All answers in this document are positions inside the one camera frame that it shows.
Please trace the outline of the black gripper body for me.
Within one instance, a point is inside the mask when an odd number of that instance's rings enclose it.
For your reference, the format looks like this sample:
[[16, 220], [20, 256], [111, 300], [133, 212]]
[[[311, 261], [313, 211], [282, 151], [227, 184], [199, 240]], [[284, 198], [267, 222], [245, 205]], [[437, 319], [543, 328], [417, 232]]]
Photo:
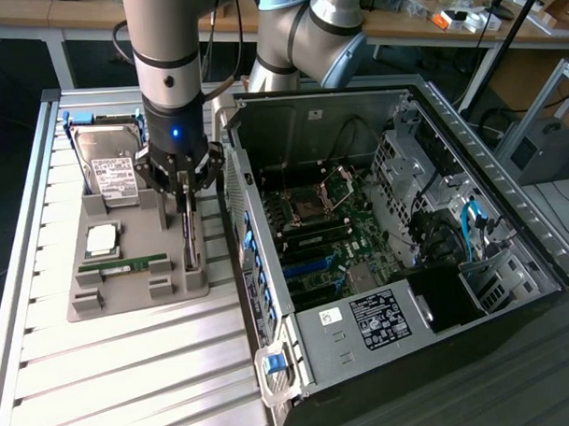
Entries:
[[149, 156], [159, 172], [168, 172], [170, 156], [177, 172], [194, 170], [196, 178], [206, 178], [206, 166], [199, 168], [208, 152], [203, 103], [202, 96], [195, 96], [186, 106], [170, 108], [143, 98]]

